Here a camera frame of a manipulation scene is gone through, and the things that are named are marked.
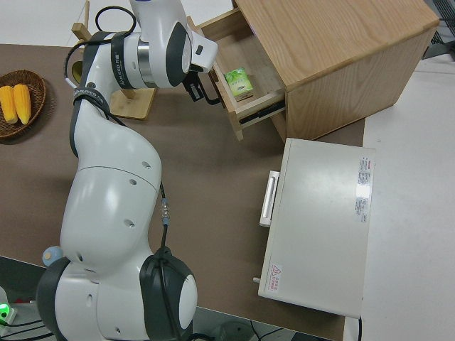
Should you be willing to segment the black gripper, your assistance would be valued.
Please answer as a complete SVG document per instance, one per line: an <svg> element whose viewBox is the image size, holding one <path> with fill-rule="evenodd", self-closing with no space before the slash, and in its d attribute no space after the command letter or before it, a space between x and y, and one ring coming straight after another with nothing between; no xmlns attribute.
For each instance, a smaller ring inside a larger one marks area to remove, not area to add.
<svg viewBox="0 0 455 341"><path fill-rule="evenodd" d="M203 91L200 88L200 78L198 75L199 73L204 72L205 71L203 68L199 66L193 66L190 68L184 80L182 81L182 84L194 102L197 102L204 98Z"/></svg>

